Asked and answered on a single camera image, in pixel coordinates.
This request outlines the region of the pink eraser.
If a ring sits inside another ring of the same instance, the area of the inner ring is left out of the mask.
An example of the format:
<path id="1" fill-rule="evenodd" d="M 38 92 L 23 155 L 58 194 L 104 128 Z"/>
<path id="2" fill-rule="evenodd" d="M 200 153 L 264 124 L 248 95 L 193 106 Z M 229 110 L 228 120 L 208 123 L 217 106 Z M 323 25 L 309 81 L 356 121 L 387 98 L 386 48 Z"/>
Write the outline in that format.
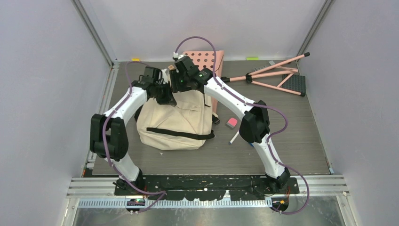
<path id="1" fill-rule="evenodd" d="M 237 126 L 238 120 L 236 118 L 231 117 L 227 122 L 226 126 L 233 129 Z"/>

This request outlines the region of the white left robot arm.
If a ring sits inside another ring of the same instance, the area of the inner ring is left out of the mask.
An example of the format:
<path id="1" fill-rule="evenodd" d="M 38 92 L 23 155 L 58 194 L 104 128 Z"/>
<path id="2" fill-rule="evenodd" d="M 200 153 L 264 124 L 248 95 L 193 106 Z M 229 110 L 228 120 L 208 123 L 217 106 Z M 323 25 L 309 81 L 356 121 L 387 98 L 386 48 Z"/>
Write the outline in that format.
<path id="1" fill-rule="evenodd" d="M 108 162 L 133 195 L 144 190 L 144 182 L 142 171 L 128 155 L 126 125 L 150 98 L 175 103 L 165 69 L 146 66 L 137 80 L 129 81 L 124 96 L 105 113 L 94 114 L 90 122 L 90 151 Z"/>

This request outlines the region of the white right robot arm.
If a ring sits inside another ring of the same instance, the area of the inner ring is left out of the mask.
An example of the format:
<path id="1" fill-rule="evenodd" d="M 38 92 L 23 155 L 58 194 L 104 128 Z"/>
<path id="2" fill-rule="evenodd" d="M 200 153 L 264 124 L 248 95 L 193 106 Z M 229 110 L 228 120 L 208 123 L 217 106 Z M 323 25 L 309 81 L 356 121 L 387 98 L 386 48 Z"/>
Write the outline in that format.
<path id="1" fill-rule="evenodd" d="M 174 55 L 174 70 L 170 70 L 173 92 L 200 91 L 222 103 L 240 118 L 240 136 L 256 149 L 265 169 L 268 187 L 274 193 L 287 188 L 288 168 L 281 162 L 271 140 L 270 107 L 255 102 L 229 87 L 208 68 L 199 68 L 188 55 Z"/>

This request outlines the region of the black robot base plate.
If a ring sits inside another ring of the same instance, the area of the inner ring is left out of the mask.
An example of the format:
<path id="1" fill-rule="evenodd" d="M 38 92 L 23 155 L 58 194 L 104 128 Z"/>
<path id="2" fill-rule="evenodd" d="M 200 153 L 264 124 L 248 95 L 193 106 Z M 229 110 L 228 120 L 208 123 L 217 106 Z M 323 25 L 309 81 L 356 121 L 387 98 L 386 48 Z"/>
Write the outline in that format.
<path id="1" fill-rule="evenodd" d="M 135 185 L 150 192 L 149 200 L 156 200 L 165 191 L 162 199 L 168 201 L 219 201 L 225 195 L 233 201 L 250 201 L 299 193 L 296 178 L 289 178 L 282 188 L 277 188 L 260 175 L 147 175 Z"/>

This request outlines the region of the beige canvas backpack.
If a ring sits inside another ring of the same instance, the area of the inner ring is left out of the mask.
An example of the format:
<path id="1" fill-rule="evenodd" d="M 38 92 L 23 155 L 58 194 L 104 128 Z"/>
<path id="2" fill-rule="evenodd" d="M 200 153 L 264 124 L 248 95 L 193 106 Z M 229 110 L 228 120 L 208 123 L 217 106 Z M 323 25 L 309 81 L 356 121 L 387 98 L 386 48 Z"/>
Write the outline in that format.
<path id="1" fill-rule="evenodd" d="M 195 150 L 213 139 L 216 100 L 196 90 L 173 96 L 176 105 L 160 105 L 150 98 L 136 111 L 141 142 L 160 150 Z"/>

